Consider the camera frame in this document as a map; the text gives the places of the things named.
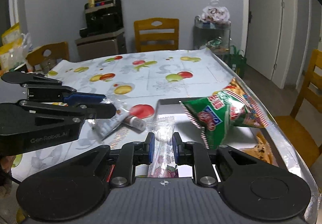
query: white door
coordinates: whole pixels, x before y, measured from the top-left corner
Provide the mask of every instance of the white door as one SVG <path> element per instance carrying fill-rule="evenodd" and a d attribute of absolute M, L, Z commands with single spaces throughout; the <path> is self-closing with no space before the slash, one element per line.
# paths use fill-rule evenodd
<path fill-rule="evenodd" d="M 249 0 L 252 14 L 246 46 L 247 64 L 272 79 L 279 47 L 282 0 Z"/>

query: white packet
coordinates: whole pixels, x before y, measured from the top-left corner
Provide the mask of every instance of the white packet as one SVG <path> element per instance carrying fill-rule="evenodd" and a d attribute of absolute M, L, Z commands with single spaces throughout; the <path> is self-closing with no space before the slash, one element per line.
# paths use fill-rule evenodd
<path fill-rule="evenodd" d="M 148 177 L 179 177 L 172 147 L 174 117 L 150 119 L 147 126 L 149 132 L 153 132 L 156 136 L 153 162 L 149 166 Z"/>
<path fill-rule="evenodd" d="M 88 123 L 90 124 L 92 130 L 94 130 L 99 136 L 100 140 L 103 141 L 122 123 L 123 120 L 125 120 L 130 112 L 118 103 L 112 102 L 110 99 L 105 99 L 101 101 L 101 103 L 113 103 L 116 108 L 116 113 L 112 118 L 98 118 L 88 120 Z"/>

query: table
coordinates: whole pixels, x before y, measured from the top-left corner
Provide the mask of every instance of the table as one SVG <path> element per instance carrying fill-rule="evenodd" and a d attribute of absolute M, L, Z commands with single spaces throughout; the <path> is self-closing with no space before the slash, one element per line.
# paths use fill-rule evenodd
<path fill-rule="evenodd" d="M 122 102 L 127 109 L 139 112 L 142 118 L 153 115 L 159 99 L 209 96 L 224 88 L 234 76 L 237 77 L 210 50 L 131 53 L 78 63 L 62 60 L 49 73 L 49 77 L 79 92 L 105 94 L 111 100 Z M 305 219 L 315 223 L 320 193 L 312 175 L 264 105 L 240 78 L 237 80 L 257 103 L 265 128 L 288 170 L 309 184 L 312 196 Z M 85 122 L 78 140 L 23 154 L 20 164 L 12 169 L 12 175 L 23 180 L 96 146 L 107 144 L 112 149 L 121 148 L 127 142 L 143 141 L 146 134 L 123 126 L 100 142 Z"/>

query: apple print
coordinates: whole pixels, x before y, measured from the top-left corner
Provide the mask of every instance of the apple print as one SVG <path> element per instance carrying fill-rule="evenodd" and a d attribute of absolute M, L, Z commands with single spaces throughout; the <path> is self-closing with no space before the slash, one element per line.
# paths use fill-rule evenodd
<path fill-rule="evenodd" d="M 180 75 L 183 79 L 188 79 L 193 77 L 192 73 L 188 71 L 181 71 L 178 73 L 178 75 Z"/>
<path fill-rule="evenodd" d="M 143 64 L 143 63 L 145 63 L 145 61 L 144 61 L 144 60 L 136 60 L 136 61 L 133 61 L 133 62 L 132 62 L 132 64 L 133 64 L 133 65 L 141 65 L 141 64 Z"/>
<path fill-rule="evenodd" d="M 154 108 L 150 105 L 139 104 L 131 107 L 130 114 L 140 119 L 148 118 L 154 114 Z"/>
<path fill-rule="evenodd" d="M 81 72 L 84 72 L 84 71 L 86 71 L 86 70 L 88 70 L 88 69 L 89 69 L 89 67 L 80 67 L 80 68 L 76 68 L 76 69 L 74 70 L 74 72 L 81 73 Z"/>
<path fill-rule="evenodd" d="M 110 80 L 110 79 L 112 79 L 112 78 L 114 78 L 114 77 L 115 77 L 115 74 L 114 74 L 114 73 L 107 73 L 107 74 L 102 75 L 102 76 L 99 78 L 99 80 L 101 80 L 101 81 L 104 81 L 104 80 Z"/>
<path fill-rule="evenodd" d="M 58 73 L 56 71 L 49 71 L 48 75 L 49 76 L 56 76 L 56 75 L 58 75 Z"/>
<path fill-rule="evenodd" d="M 122 56 L 116 56 L 116 57 L 113 57 L 113 58 L 110 58 L 110 59 L 106 59 L 105 62 L 112 62 L 114 60 L 118 60 L 118 59 L 123 59 Z"/>
<path fill-rule="evenodd" d="M 139 70 L 140 70 L 140 68 L 143 68 L 143 67 L 148 68 L 150 65 L 154 65 L 154 64 L 157 64 L 157 63 L 158 63 L 158 62 L 157 62 L 157 61 L 154 61 L 154 60 L 152 60 L 152 61 L 148 61 L 148 62 L 144 62 L 143 64 L 140 64 L 140 65 L 135 66 L 135 67 L 134 67 L 134 69 L 135 69 L 136 71 L 139 71 Z"/>
<path fill-rule="evenodd" d="M 192 61 L 192 62 L 198 62 L 201 60 L 201 58 L 191 58 L 191 57 L 181 57 L 180 59 L 183 61 Z"/>
<path fill-rule="evenodd" d="M 122 85 L 122 86 L 117 87 L 114 90 L 114 93 L 117 95 L 124 95 L 124 94 L 131 92 L 132 90 L 133 90 L 133 88 L 130 85 Z"/>
<path fill-rule="evenodd" d="M 99 81 L 99 78 L 102 76 L 102 74 L 99 74 L 99 75 L 95 75 L 93 77 L 90 78 L 90 81 L 91 82 L 95 82 L 95 81 Z"/>
<path fill-rule="evenodd" d="M 165 77 L 165 79 L 169 82 L 174 82 L 174 81 L 181 81 L 183 78 L 178 74 L 169 74 Z"/>

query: chair backrest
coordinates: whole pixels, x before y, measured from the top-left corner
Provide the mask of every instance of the chair backrest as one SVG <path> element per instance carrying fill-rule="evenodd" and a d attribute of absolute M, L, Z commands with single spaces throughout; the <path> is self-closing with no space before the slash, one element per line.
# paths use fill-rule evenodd
<path fill-rule="evenodd" d="M 140 34 L 142 30 L 168 30 L 174 29 L 174 32 L 167 33 L 147 33 Z M 138 20 L 134 22 L 135 46 L 137 52 L 157 51 L 157 50 L 177 50 L 179 44 L 179 20 L 152 18 L 147 20 Z M 173 40 L 174 44 L 153 44 L 141 45 L 147 41 L 169 41 Z"/>
<path fill-rule="evenodd" d="M 50 50 L 50 55 L 44 56 L 44 52 Z M 48 44 L 41 46 L 34 51 L 30 52 L 26 57 L 31 66 L 36 66 L 45 61 L 46 59 L 65 59 L 69 60 L 68 43 L 61 42 L 55 44 Z"/>
<path fill-rule="evenodd" d="M 293 118 L 296 117 L 302 105 L 303 99 L 309 101 L 320 113 L 322 113 L 322 95 L 318 95 L 309 88 L 310 84 L 312 83 L 319 90 L 322 90 L 322 76 L 315 72 L 316 67 L 322 69 L 322 51 L 319 50 L 313 50 L 302 88 L 291 111 L 291 117 Z"/>

